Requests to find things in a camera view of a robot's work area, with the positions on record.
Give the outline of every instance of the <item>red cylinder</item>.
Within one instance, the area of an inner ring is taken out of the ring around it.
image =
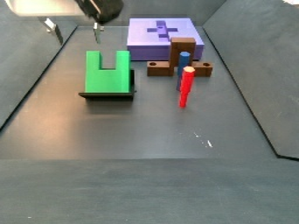
[[[180,95],[180,107],[184,108],[188,99],[188,93],[192,90],[195,69],[192,66],[187,66],[182,73],[182,95]]]

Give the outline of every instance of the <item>brown block with hole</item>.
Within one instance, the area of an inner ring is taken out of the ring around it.
[[[147,76],[172,76],[168,61],[147,61]]]
[[[180,53],[187,52],[191,54],[190,65],[192,64],[194,52],[195,52],[196,41],[195,38],[172,38],[171,40],[171,56],[170,56],[170,67],[179,66]]]
[[[210,62],[194,61],[191,66],[195,68],[195,77],[210,77],[212,64]]]

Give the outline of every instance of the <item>green u-shaped block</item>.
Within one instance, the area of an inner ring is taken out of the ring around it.
[[[87,52],[85,93],[128,93],[129,92],[129,51],[116,51],[116,69],[101,67],[100,52]]]

